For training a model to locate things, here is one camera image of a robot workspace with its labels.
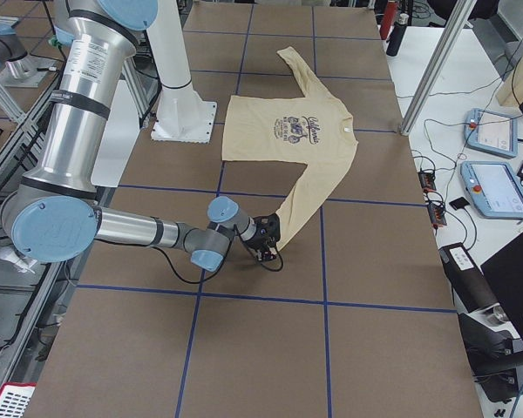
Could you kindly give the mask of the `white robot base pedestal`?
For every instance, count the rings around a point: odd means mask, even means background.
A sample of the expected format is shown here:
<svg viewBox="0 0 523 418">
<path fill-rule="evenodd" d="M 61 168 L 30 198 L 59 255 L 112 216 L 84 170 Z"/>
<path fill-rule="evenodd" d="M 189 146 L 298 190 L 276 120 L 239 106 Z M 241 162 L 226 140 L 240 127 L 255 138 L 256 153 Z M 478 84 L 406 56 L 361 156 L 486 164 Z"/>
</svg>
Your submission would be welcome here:
<svg viewBox="0 0 523 418">
<path fill-rule="evenodd" d="M 206 144 L 217 110 L 194 89 L 175 1 L 159 1 L 158 13 L 147 29 L 162 87 L 152 139 Z"/>
</svg>

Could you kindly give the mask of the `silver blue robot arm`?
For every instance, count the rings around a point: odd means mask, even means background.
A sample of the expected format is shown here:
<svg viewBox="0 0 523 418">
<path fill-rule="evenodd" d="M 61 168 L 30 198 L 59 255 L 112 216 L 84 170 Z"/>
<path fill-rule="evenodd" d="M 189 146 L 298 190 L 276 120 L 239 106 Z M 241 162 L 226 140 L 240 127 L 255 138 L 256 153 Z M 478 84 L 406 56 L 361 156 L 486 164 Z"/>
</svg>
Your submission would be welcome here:
<svg viewBox="0 0 523 418">
<path fill-rule="evenodd" d="M 250 217 L 226 197 L 208 206 L 209 225 L 180 222 L 97 206 L 92 171 L 125 61 L 159 13 L 154 1 L 71 1 L 74 38 L 52 114 L 44 151 L 0 209 L 15 248 L 42 262 L 81 254 L 94 240 L 123 246 L 177 248 L 209 272 L 217 271 L 238 239 L 257 262 L 278 260 L 276 215 Z"/>
</svg>

